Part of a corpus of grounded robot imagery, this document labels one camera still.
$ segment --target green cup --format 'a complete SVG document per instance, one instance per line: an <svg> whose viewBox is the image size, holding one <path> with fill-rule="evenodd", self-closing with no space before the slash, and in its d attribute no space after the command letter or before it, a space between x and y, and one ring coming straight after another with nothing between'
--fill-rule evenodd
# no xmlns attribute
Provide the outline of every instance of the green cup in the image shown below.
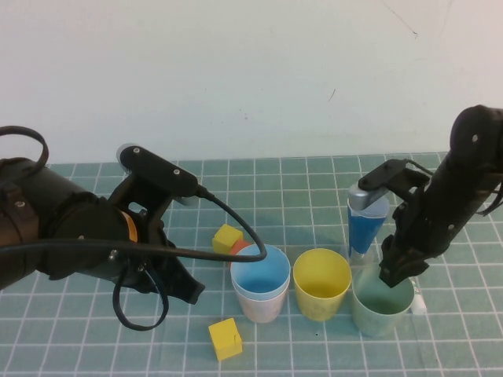
<svg viewBox="0 0 503 377"><path fill-rule="evenodd" d="M405 316L414 299L410 279L389 288L379 278L377 263L365 265L353 278L353 321L371 337L389 334Z"/></svg>

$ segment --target table surface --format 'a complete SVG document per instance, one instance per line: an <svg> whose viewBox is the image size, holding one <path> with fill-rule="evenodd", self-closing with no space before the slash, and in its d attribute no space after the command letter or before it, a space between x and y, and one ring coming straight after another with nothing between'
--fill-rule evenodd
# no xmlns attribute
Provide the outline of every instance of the table surface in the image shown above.
<svg viewBox="0 0 503 377"><path fill-rule="evenodd" d="M395 156L345 156L179 162L254 225L263 241L293 263L304 251L327 247L343 254L347 242L347 189ZM443 154L412 157L436 168ZM50 167L103 196L123 180L115 163ZM391 212L371 252L394 232ZM175 203L164 216L179 247L211 250L225 222L217 207ZM407 314L385 339L362 336L351 320L347 295L324 323L303 317L291 289L281 315L255 325L240 310L229 270L221 262L183 259L206 290L189 306L171 298L167 319L155 331L130 331L112 310L112 284L75 274L52 281L31 274L0 293L0 375L41 376L502 376L503 210L475 217L419 278L427 316ZM153 324L155 295L125 290L127 315ZM234 317L244 352L217 362L207 327Z"/></svg>

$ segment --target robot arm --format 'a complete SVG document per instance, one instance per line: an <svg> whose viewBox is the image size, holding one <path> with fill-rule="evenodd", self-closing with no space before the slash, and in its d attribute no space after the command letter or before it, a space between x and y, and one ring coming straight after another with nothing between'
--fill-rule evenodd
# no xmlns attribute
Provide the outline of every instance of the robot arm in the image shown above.
<svg viewBox="0 0 503 377"><path fill-rule="evenodd" d="M204 285L177 257L256 262L266 248L253 229L196 177L137 145L119 150L129 173L109 199L98 198L45 167L42 136L24 127L0 127L42 143L39 161L0 160L0 290L38 270L51 280L82 273L112 281L112 304L125 326L146 331L168 311L168 296L196 304ZM220 206L257 243L256 255L227 255L177 248L164 234L162 216L173 199L200 197ZM137 203L144 209L130 209ZM122 287L158 293L163 312L153 326L132 324L120 308Z"/></svg>
<svg viewBox="0 0 503 377"><path fill-rule="evenodd" d="M502 136L502 110L467 108L456 118L450 151L431 177L406 168L407 160L390 160L350 189L350 204L356 209L366 208L387 191L403 199L393 213L395 234L381 245L380 278L388 286L422 274L426 260L449 248L503 181ZM502 198L500 188L494 202L479 214L489 214Z"/></svg>

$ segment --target plastic cup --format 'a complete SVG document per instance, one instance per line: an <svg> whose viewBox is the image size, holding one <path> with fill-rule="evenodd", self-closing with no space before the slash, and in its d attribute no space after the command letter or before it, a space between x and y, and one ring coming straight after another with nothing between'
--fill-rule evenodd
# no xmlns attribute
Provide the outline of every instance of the plastic cup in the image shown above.
<svg viewBox="0 0 503 377"><path fill-rule="evenodd" d="M234 291L236 292L237 301L239 301L244 315L251 322L255 322L256 324L267 324L280 315L288 292L288 285L278 296L265 301L252 300L244 297L237 289Z"/></svg>
<svg viewBox="0 0 503 377"><path fill-rule="evenodd" d="M386 196L381 196L364 210L354 210L347 201L347 217L349 221L349 256L352 251L365 254L390 210L390 202Z"/></svg>
<svg viewBox="0 0 503 377"><path fill-rule="evenodd" d="M267 256L259 262L233 262L230 277L234 289L245 298L266 301L281 294L290 282L290 261L277 247L266 245ZM257 255L257 245L246 246L237 255Z"/></svg>
<svg viewBox="0 0 503 377"><path fill-rule="evenodd" d="M335 251L312 249L297 258L293 280L300 312L311 320L329 320L351 284L351 268Z"/></svg>
<svg viewBox="0 0 503 377"><path fill-rule="evenodd" d="M362 267L353 279L353 321L368 336L385 336L403 319L414 300L410 279L389 288L379 278L380 267Z"/></svg>

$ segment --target screw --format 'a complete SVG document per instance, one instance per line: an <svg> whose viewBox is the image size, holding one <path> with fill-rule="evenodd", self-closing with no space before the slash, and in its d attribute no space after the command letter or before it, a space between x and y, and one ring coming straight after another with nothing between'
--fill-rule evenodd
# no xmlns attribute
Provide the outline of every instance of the screw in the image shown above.
<svg viewBox="0 0 503 377"><path fill-rule="evenodd" d="M117 250L115 250L115 249L114 249L114 250L112 250L112 251L110 251L110 255L108 256L108 260L109 260L109 261L113 261L113 260L115 260L115 259L116 259L117 254L118 254L118 251L117 251Z"/></svg>

